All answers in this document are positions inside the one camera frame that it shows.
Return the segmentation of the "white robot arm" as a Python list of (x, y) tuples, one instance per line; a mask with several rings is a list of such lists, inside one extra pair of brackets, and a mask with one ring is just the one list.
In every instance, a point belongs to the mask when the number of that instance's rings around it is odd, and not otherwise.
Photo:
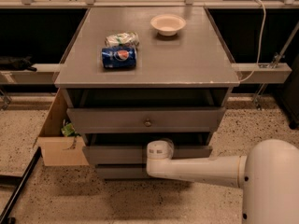
[(243, 190), (242, 224), (299, 224), (299, 149), (277, 139), (260, 142), (247, 156), (173, 158), (167, 140), (147, 146), (153, 177)]

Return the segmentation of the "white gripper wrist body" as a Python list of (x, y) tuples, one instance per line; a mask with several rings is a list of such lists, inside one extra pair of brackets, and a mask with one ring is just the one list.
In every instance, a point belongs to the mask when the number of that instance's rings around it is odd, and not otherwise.
[(147, 145), (147, 157), (154, 160), (171, 159), (174, 155), (174, 144), (170, 139), (152, 141)]

